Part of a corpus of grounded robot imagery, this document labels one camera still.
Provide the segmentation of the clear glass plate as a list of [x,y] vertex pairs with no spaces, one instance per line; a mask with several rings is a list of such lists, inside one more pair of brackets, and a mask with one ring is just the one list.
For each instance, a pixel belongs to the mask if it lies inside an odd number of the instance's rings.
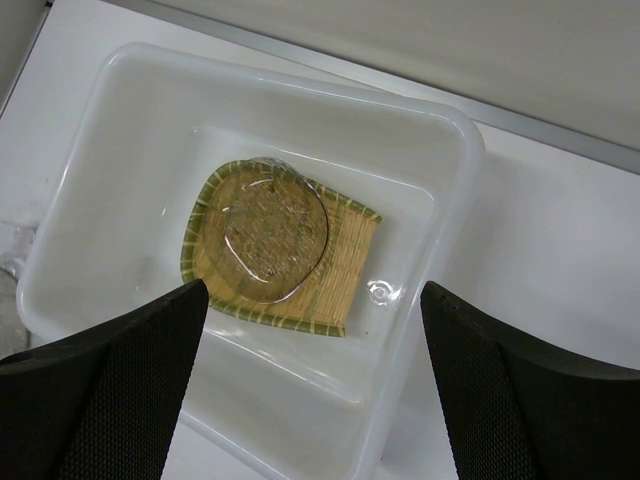
[[292,166],[272,157],[229,162],[210,177],[194,272],[209,291],[257,303],[284,300],[319,265],[327,208]]

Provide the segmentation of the bamboo woven tray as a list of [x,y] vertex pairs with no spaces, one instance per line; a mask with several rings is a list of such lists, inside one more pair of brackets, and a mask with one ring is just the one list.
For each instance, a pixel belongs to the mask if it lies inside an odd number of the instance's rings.
[[231,317],[297,332],[344,336],[347,315],[376,228],[382,221],[381,215],[301,174],[320,195],[328,212],[329,240],[319,265],[290,296],[276,303],[249,301],[232,294],[226,287],[217,295],[210,292],[206,282],[194,272],[194,251],[211,175],[202,186],[186,225],[180,256],[182,280],[186,283],[202,280],[209,292],[210,307]]

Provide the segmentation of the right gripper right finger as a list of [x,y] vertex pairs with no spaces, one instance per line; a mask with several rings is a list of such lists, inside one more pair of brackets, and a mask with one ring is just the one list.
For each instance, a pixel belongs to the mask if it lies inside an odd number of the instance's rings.
[[420,306],[459,478],[638,478],[638,370],[543,341],[434,281]]

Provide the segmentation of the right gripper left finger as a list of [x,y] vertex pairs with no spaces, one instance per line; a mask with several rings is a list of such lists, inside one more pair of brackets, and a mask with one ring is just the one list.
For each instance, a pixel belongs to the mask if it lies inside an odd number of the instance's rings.
[[195,280],[2,359],[2,478],[160,478],[208,300]]

